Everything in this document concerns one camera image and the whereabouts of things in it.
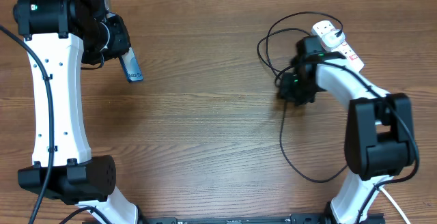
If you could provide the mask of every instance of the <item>white wire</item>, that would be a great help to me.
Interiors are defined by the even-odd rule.
[[[395,206],[396,210],[401,214],[401,216],[404,219],[405,223],[411,224],[410,221],[408,220],[407,216],[404,214],[404,212],[401,210],[401,208],[397,205],[395,200],[390,196],[390,194],[384,189],[384,187],[381,187],[380,190],[385,194],[385,196]]]

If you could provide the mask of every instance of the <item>power socket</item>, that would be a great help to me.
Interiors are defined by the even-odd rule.
[[[338,51],[341,54],[343,54],[350,62],[350,65],[352,68],[360,72],[364,68],[364,63],[361,61],[360,57],[354,52],[352,47],[346,42],[343,41],[338,47],[335,48],[329,48],[323,41],[323,37],[332,32],[336,31],[334,25],[329,20],[323,20],[321,22],[318,22],[314,24],[313,29],[311,32],[313,35],[318,36],[320,40],[320,44],[325,48],[327,51]]]

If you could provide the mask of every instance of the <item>white arm panel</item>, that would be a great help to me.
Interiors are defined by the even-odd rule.
[[[326,62],[346,66],[350,70],[353,70],[347,59],[334,59]],[[318,86],[331,93],[346,110],[349,109],[350,100],[357,98],[376,98],[373,94],[369,93],[355,77],[339,68],[319,64],[316,74]],[[381,97],[385,97],[388,94],[386,90],[375,86],[360,73],[357,73],[357,75],[359,75],[366,84],[370,85],[376,93],[380,94]]]
[[[111,223],[116,224],[137,224],[138,222],[138,208],[130,203],[115,187],[114,192],[108,196],[106,202],[82,201],[79,202],[77,207],[82,208],[85,206],[96,207],[103,215],[105,215]],[[94,212],[92,213],[94,218],[99,222],[104,223],[103,220]]]
[[[50,80],[55,118],[54,166],[67,164],[67,159],[76,158],[77,163],[91,159],[91,149],[85,136],[81,100],[81,60],[83,41],[72,34],[59,39],[57,33],[33,35],[26,44],[40,58]],[[48,106],[44,80],[35,60],[29,55],[35,96],[36,139],[32,164],[48,165]]]
[[[378,176],[368,181],[362,181],[359,175],[352,173],[349,169],[348,176],[346,176],[339,194],[330,203],[335,220],[341,224],[355,224],[358,211],[361,209],[373,186],[381,181],[391,180],[392,178],[391,176]],[[363,211],[360,221],[367,219],[367,211],[376,196],[378,196],[378,193],[379,191],[375,191],[373,194]]]

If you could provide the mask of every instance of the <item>white power strip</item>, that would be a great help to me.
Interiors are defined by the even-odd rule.
[[[314,24],[311,32],[313,33],[313,35],[319,36],[320,43],[326,49],[326,44],[324,43],[322,38],[327,33],[335,30],[337,29],[335,29],[334,25],[330,21],[323,20]],[[333,48],[331,51],[337,51],[343,54],[349,60],[350,65],[355,71],[360,72],[364,68],[363,61],[361,61],[360,57],[354,52],[354,50],[352,50],[352,47],[350,47],[350,45],[346,41],[343,41],[339,46]]]

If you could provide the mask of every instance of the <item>wooden tabletop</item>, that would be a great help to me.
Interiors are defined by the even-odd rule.
[[[283,216],[321,212],[346,174],[326,184],[301,178],[279,148],[283,101],[255,47],[276,20],[314,10],[344,23],[362,73],[413,104],[421,168],[387,186],[412,223],[437,223],[437,0],[112,0],[130,33],[146,80],[129,84],[117,60],[82,72],[83,117],[94,156],[110,154],[117,185],[147,216]],[[0,1],[0,23],[17,32],[16,0]],[[282,27],[311,30],[322,16]],[[278,68],[295,55],[302,33],[271,39]],[[0,34],[0,223],[26,223],[36,195],[17,183],[31,165],[33,83],[26,52]],[[330,94],[289,109],[284,146],[312,178],[345,165],[346,112]],[[404,169],[402,175],[411,171]],[[37,223],[58,223],[74,206],[44,200]],[[401,223],[384,195],[371,213]],[[72,223],[92,219],[77,216]]]

